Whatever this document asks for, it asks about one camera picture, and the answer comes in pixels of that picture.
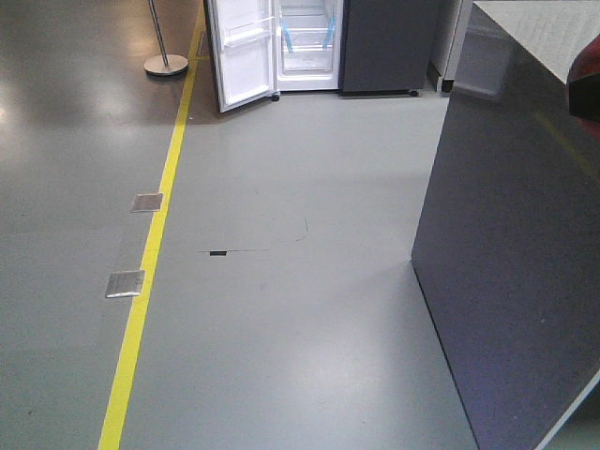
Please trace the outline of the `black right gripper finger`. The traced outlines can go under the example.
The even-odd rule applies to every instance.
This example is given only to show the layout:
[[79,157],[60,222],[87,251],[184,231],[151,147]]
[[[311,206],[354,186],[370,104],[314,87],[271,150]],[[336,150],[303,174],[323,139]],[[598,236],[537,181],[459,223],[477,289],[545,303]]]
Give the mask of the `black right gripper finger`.
[[599,74],[594,73],[568,84],[568,110],[575,117],[585,120],[599,119]]

